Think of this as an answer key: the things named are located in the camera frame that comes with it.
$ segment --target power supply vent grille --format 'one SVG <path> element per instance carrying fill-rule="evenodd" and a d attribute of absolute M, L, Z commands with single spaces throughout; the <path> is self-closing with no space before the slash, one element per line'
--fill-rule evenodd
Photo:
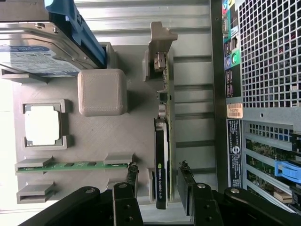
<path fill-rule="evenodd" d="M 239 7 L 244 107 L 301 107 L 301 0 Z"/>

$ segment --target sticker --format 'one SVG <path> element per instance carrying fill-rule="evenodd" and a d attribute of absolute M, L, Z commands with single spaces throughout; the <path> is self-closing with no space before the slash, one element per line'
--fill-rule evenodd
<path fill-rule="evenodd" d="M 229 186 L 242 187 L 240 120 L 227 120 Z"/>
<path fill-rule="evenodd" d="M 55 57 L 56 53 L 44 46 L 0 46 L 0 62 L 13 69 L 42 77 L 78 75 L 79 68 Z"/>
<path fill-rule="evenodd" d="M 225 0 L 222 4 L 222 14 L 224 15 L 228 10 L 228 3 L 227 0 Z"/>
<path fill-rule="evenodd" d="M 227 117 L 233 119 L 242 119 L 243 118 L 243 104 L 228 104 L 227 105 Z"/>
<path fill-rule="evenodd" d="M 228 9 L 231 8 L 235 3 L 235 0 L 228 0 Z"/>
<path fill-rule="evenodd" d="M 231 28 L 231 36 L 234 37 L 238 32 L 238 26 Z"/>

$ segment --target hard drive label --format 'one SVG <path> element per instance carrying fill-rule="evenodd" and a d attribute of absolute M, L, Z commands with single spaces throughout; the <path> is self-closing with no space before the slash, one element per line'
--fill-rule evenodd
<path fill-rule="evenodd" d="M 76 76 L 80 69 L 44 46 L 0 46 L 0 62 L 41 77 Z"/>

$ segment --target label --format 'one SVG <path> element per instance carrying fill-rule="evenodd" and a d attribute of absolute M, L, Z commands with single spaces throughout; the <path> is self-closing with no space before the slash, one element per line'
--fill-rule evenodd
<path fill-rule="evenodd" d="M 240 120 L 227 120 L 229 186 L 242 187 Z"/>
<path fill-rule="evenodd" d="M 231 35 L 234 36 L 238 32 L 238 26 L 231 28 Z"/>
<path fill-rule="evenodd" d="M 42 77 L 76 76 L 80 72 L 44 46 L 0 46 L 0 63 Z"/>
<path fill-rule="evenodd" d="M 163 199 L 163 187 L 162 187 L 162 184 L 163 184 L 163 180 L 165 179 L 164 177 L 164 169 L 162 169 L 162 165 L 161 163 L 158 164 L 158 171 L 157 171 L 157 179 L 158 179 L 158 196 L 157 198 L 159 200 L 162 200 Z"/>
<path fill-rule="evenodd" d="M 228 104 L 227 105 L 227 117 L 233 119 L 242 119 L 243 118 L 243 104 Z"/>

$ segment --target green circuit board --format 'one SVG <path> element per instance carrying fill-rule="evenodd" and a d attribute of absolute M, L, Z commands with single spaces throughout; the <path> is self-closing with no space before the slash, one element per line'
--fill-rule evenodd
<path fill-rule="evenodd" d="M 261 172 L 264 172 L 265 174 L 268 174 L 271 177 L 274 176 L 274 167 L 267 165 L 251 156 L 246 156 L 246 162 L 248 165 L 253 166 L 255 169 L 260 170 Z"/>
<path fill-rule="evenodd" d="M 170 183 L 169 183 L 169 199 L 170 201 L 173 200 L 173 193 L 174 193 L 174 184 L 173 184 L 173 163 L 175 161 L 174 159 L 174 149 L 175 147 L 173 146 L 173 140 L 174 140 L 174 133 L 173 133 L 173 120 L 172 120 L 172 115 L 174 114 L 174 81 L 171 79 L 170 75 L 170 65 L 168 61 L 168 55 L 166 54 L 166 68 L 163 71 L 163 82 L 164 82 L 164 90 L 167 91 L 167 123 L 168 123 L 168 146 L 169 146 L 169 178 L 170 178 Z"/>
<path fill-rule="evenodd" d="M 81 162 L 50 162 L 44 167 L 23 167 L 16 172 L 49 172 L 70 170 L 103 170 L 103 169 L 127 168 L 127 164 L 104 164 L 103 161 L 81 161 Z"/>
<path fill-rule="evenodd" d="M 292 152 L 264 145 L 249 139 L 246 139 L 246 148 L 276 161 L 287 161 L 295 159 L 295 155 Z"/>
<path fill-rule="evenodd" d="M 273 195 L 274 191 L 280 191 L 275 186 L 271 185 L 270 183 L 266 182 L 265 180 L 249 171 L 247 171 L 247 179 L 270 195 Z"/>

